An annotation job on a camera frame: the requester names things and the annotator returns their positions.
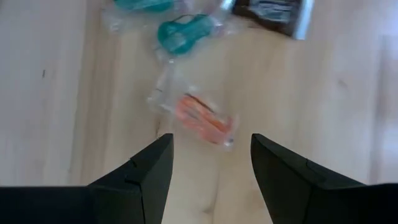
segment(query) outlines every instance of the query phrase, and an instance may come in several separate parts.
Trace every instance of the wooden surface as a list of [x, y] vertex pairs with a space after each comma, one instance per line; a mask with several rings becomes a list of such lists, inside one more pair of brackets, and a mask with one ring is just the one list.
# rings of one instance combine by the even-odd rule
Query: wooden surface
[[229, 153], [151, 112], [162, 72], [151, 35], [108, 34], [104, 2], [0, 5], [1, 185], [88, 184], [166, 132], [175, 161], [164, 223], [271, 223], [252, 133], [364, 183], [398, 181], [398, 1], [316, 0], [306, 41], [245, 29], [179, 60], [178, 72], [239, 115]]
[[252, 133], [370, 183], [382, 40], [396, 35], [396, 11], [396, 1], [317, 0], [306, 41], [246, 29], [210, 40], [190, 59], [179, 60], [179, 72], [240, 115], [231, 153], [150, 113], [146, 97], [161, 68], [146, 33], [123, 34], [114, 61], [106, 144], [88, 154], [103, 153], [102, 162], [82, 181], [109, 172], [156, 135], [171, 131], [174, 175], [163, 223], [271, 222], [252, 173]]
[[0, 185], [65, 185], [85, 2], [0, 1]]

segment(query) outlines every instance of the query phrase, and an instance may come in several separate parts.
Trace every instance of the plastic packaging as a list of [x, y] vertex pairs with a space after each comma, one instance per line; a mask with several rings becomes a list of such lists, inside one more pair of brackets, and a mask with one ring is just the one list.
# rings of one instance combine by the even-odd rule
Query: plastic packaging
[[175, 73], [174, 65], [169, 64], [159, 78], [148, 102], [157, 111], [171, 114], [199, 138], [227, 150], [231, 148], [238, 117], [226, 114], [199, 87]]
[[237, 27], [230, 20], [233, 1], [212, 3], [196, 14], [184, 14], [160, 24], [155, 50], [162, 61], [189, 54], [197, 42], [207, 37], [234, 34]]
[[314, 0], [236, 0], [233, 14], [247, 17], [261, 27], [304, 40]]
[[115, 0], [103, 9], [103, 24], [111, 32], [143, 27], [188, 13], [189, 0]]

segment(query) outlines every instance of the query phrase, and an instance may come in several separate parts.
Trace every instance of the plastic bag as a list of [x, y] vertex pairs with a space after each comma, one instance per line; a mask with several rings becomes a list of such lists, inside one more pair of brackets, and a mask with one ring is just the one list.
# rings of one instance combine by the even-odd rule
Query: plastic bag
[[191, 5], [190, 0], [115, 0], [103, 9], [102, 19], [109, 31], [124, 32], [188, 13]]
[[199, 138], [231, 149], [238, 117], [226, 114], [198, 86], [175, 73], [171, 63], [148, 98], [152, 108], [165, 111]]
[[196, 14], [184, 14], [165, 21], [156, 30], [155, 51], [161, 61], [189, 54], [198, 42], [239, 31], [230, 19], [233, 1], [212, 2]]

